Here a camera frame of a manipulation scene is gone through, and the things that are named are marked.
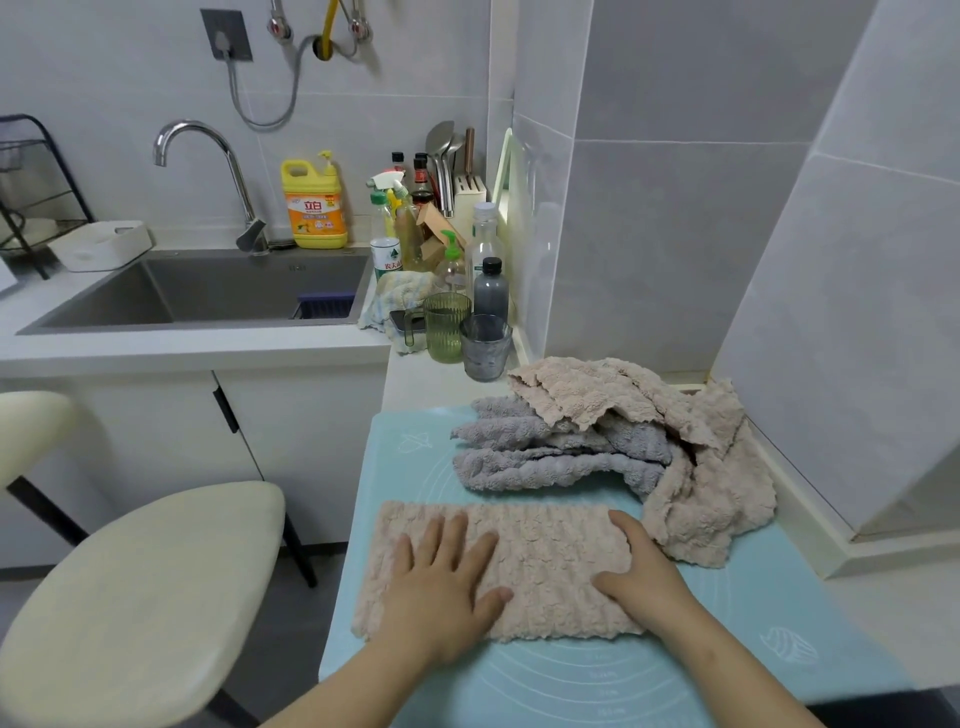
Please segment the faucet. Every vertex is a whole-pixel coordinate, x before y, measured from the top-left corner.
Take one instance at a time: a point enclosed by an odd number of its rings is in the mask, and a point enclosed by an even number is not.
[[[167,166],[167,147],[170,146],[171,140],[173,140],[177,134],[186,131],[206,134],[217,142],[220,151],[227,157],[227,164],[230,165],[230,174],[233,176],[233,184],[236,185],[237,194],[240,195],[240,203],[243,205],[244,217],[247,222],[247,229],[237,238],[237,248],[251,255],[265,255],[269,253],[270,243],[267,240],[266,232],[264,232],[267,224],[253,212],[250,193],[247,192],[247,184],[243,181],[243,172],[240,171],[237,156],[233,153],[227,140],[224,139],[224,136],[220,132],[202,121],[193,121],[191,119],[172,121],[160,130],[160,134],[154,142],[154,164],[158,167]]]

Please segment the dark gray bottle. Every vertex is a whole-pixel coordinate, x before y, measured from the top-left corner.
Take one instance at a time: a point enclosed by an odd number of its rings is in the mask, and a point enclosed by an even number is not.
[[[473,313],[491,313],[507,320],[510,311],[510,283],[503,276],[503,261],[483,259],[483,273],[473,282]]]

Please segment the black bottle cap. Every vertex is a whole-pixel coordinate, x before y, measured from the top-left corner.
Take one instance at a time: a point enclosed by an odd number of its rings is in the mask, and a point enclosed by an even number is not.
[[[503,270],[503,261],[498,257],[485,257],[483,259],[483,272],[487,276],[499,276]]]

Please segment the faucet spout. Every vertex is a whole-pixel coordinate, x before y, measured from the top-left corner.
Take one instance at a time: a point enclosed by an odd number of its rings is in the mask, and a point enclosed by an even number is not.
[[[265,234],[262,232],[257,235],[255,243],[251,248],[248,248],[246,244],[241,246],[241,241],[247,243],[249,238],[248,233],[250,232],[252,223],[259,221],[256,213],[253,211],[253,203],[250,200],[250,193],[247,191],[247,184],[244,182],[243,172],[240,171],[240,164],[237,161],[237,157],[233,153],[229,142],[227,142],[220,132],[202,121],[193,119],[172,121],[160,130],[154,141],[154,164],[158,167],[167,166],[167,148],[170,146],[170,142],[173,141],[174,137],[181,132],[199,132],[205,136],[209,136],[216,142],[217,146],[220,147],[220,151],[223,152],[227,158],[230,174],[233,176],[233,185],[237,189],[237,195],[240,196],[240,204],[243,206],[245,222],[247,223],[247,231],[237,238],[237,247],[248,252],[267,252],[269,245]]]

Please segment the white storage bin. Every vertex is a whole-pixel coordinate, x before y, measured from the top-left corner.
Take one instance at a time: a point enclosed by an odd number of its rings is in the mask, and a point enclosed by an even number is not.
[[[113,271],[153,248],[140,220],[90,223],[50,243],[50,250],[68,271]]]

